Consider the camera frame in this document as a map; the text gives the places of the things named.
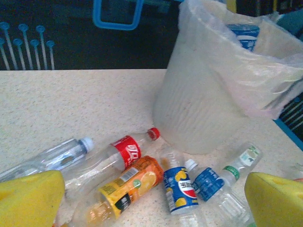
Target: blue bottle label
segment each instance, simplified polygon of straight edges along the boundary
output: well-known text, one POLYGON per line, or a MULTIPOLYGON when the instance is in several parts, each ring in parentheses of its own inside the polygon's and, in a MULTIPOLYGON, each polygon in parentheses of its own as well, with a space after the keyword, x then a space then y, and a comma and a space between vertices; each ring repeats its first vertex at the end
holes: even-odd
POLYGON ((260 28, 256 25, 246 25, 246 24, 230 24, 227 27, 232 30, 236 35, 242 47, 254 51, 256 45, 257 37, 260 32, 260 28))
POLYGON ((224 180, 212 168, 206 168, 193 182, 193 188, 204 201, 208 201, 224 185, 224 180))
POLYGON ((198 205, 198 200, 185 167, 175 167, 164 172, 164 186, 170 212, 198 205))

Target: white plastic bag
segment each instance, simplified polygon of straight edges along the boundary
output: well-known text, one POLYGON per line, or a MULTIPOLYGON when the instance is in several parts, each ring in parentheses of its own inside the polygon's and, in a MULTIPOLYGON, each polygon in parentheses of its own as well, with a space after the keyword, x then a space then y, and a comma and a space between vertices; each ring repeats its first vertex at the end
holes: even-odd
POLYGON ((303 91, 303 43, 262 17, 255 50, 250 52, 225 26, 226 18, 242 24, 260 20, 233 14, 217 1, 186 0, 180 5, 179 35, 193 41, 192 47, 220 75, 246 115, 277 119, 284 106, 303 91), (191 38, 193 31, 199 39, 191 38))

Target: orange juice bottle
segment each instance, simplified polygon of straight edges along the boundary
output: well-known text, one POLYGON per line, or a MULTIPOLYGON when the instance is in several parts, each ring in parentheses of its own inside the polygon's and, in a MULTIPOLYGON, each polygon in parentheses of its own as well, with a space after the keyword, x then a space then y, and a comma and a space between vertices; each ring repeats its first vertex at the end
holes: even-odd
POLYGON ((111 226, 115 219, 133 202, 163 180, 158 162, 144 156, 119 178, 94 189, 83 202, 79 202, 68 227, 111 226))

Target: white bottle cap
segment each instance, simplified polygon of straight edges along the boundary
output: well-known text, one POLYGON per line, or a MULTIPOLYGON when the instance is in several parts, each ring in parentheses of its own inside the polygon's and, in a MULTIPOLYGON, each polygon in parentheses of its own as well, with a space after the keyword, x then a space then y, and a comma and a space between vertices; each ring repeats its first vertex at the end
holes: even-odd
POLYGON ((185 168, 187 169, 187 171, 191 171, 197 165, 198 164, 192 159, 189 159, 185 162, 185 168))
POLYGON ((90 137, 84 137, 80 139, 80 141, 83 143, 88 153, 93 150, 94 142, 90 137))

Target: empty plastic bottle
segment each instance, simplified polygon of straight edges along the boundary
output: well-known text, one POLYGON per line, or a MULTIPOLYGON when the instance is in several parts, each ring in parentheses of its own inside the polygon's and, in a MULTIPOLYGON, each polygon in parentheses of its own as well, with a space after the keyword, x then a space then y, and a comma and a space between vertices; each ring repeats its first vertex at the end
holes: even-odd
POLYGON ((260 149, 246 142, 239 147, 236 159, 220 172, 220 177, 227 186, 232 187, 240 177, 246 177, 262 157, 260 149))
POLYGON ((247 203, 242 201, 224 180, 209 167, 199 167, 189 159, 185 162, 189 177, 193 179, 193 188, 203 201, 209 201, 209 209, 224 219, 225 226, 246 227, 253 224, 247 203))
POLYGON ((119 178, 97 186, 78 203, 66 227, 112 226, 123 211, 163 180, 157 160, 144 156, 133 163, 119 178))
POLYGON ((111 143, 98 153, 97 157, 91 157, 85 163, 70 170, 65 178, 66 198, 73 200, 79 197, 79 193, 87 191, 85 184, 88 180, 97 178, 95 182, 102 182, 114 169, 124 171, 134 161, 138 160, 151 145, 158 139, 160 132, 156 128, 149 129, 146 133, 134 133, 111 143))
POLYGON ((165 144, 160 150, 160 162, 170 213, 178 215, 196 209, 198 200, 184 167, 183 153, 165 144))
POLYGON ((205 216, 200 209, 189 213, 173 215, 171 226, 174 227, 207 227, 205 216))
POLYGON ((46 170, 66 170, 67 167, 71 167, 84 160, 85 155, 90 152, 93 147, 93 141, 88 137, 80 140, 69 139, 1 173, 0 182, 46 170))

